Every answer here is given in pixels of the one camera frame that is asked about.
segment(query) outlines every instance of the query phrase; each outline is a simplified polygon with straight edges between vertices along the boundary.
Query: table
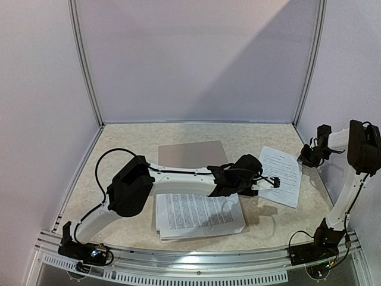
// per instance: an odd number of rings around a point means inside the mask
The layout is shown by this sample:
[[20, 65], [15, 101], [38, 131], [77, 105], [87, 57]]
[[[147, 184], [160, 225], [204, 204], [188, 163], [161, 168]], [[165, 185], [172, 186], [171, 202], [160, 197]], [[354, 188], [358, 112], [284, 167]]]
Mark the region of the table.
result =
[[[157, 163], [158, 146], [221, 140], [228, 161], [242, 154], [259, 157], [263, 146], [298, 156], [302, 142], [292, 125], [241, 123], [156, 123], [106, 125], [64, 210], [57, 232], [66, 221], [78, 221], [102, 200], [94, 168], [109, 149], [122, 147]], [[112, 177], [131, 159], [122, 152], [111, 153], [99, 165], [99, 180], [106, 188]], [[136, 217], [120, 219], [93, 237], [93, 241], [124, 247], [176, 251], [233, 251], [286, 245], [297, 230], [311, 235], [332, 208], [332, 202], [315, 169], [303, 167], [301, 192], [296, 209], [262, 198], [240, 197], [246, 228], [236, 235], [186, 241], [160, 242], [153, 219], [154, 200], [150, 197]], [[293, 243], [310, 240], [300, 234]]]

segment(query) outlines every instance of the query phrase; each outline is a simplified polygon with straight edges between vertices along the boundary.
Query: white wall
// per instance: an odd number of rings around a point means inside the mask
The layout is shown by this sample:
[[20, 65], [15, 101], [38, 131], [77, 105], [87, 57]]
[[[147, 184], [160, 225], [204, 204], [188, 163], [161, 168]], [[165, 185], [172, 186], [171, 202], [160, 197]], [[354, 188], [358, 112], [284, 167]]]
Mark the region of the white wall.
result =
[[[381, 3], [378, 0], [328, 1], [313, 81], [298, 130], [307, 142], [325, 123], [333, 131], [349, 120], [381, 127]], [[321, 173], [336, 201], [345, 156], [332, 156]], [[361, 194], [352, 214], [373, 282], [381, 285], [381, 172]]]
[[81, 0], [106, 122], [291, 122], [318, 0]]
[[97, 126], [67, 1], [2, 1], [0, 26], [0, 285], [19, 286]]

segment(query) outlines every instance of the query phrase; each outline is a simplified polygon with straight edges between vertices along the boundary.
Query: perforated metal strip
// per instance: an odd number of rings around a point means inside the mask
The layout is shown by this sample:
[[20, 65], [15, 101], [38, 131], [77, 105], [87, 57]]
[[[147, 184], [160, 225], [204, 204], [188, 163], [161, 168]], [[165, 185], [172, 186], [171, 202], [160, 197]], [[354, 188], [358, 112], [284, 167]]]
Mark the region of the perforated metal strip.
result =
[[[54, 256], [51, 254], [45, 254], [43, 262], [60, 269], [83, 275], [83, 273], [76, 271], [76, 262], [70, 259], [65, 259], [63, 257]], [[178, 278], [138, 275], [134, 273], [128, 273], [124, 270], [109, 268], [97, 268], [96, 272], [97, 275], [92, 275], [92, 272], [90, 271], [90, 273], [86, 276], [138, 286], [260, 286], [288, 282], [287, 271], [229, 278]]]

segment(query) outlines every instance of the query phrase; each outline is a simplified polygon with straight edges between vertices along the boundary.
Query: paper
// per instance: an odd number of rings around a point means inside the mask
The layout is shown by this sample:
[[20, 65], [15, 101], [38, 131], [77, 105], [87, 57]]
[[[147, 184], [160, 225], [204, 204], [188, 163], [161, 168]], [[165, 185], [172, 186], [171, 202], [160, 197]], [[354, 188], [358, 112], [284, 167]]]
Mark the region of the paper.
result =
[[263, 147], [260, 162], [263, 165], [263, 175], [279, 177], [280, 187], [261, 190], [258, 195], [276, 203], [296, 208], [302, 178], [302, 168], [296, 157], [270, 147]]
[[237, 194], [230, 197], [156, 196], [156, 229], [162, 240], [237, 234], [245, 225]]

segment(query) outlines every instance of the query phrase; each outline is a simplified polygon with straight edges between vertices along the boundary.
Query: stack of paper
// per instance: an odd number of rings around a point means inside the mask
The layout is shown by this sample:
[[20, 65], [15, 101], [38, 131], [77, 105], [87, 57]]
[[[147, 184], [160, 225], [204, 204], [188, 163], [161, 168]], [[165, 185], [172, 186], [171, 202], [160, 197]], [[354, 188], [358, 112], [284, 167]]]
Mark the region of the stack of paper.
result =
[[296, 208], [302, 179], [302, 167], [296, 157], [270, 147], [263, 147], [260, 162], [263, 165], [263, 175], [279, 177], [280, 186], [276, 189], [261, 190], [258, 195]]
[[238, 195], [195, 194], [156, 196], [156, 229], [162, 240], [237, 234], [245, 227]]

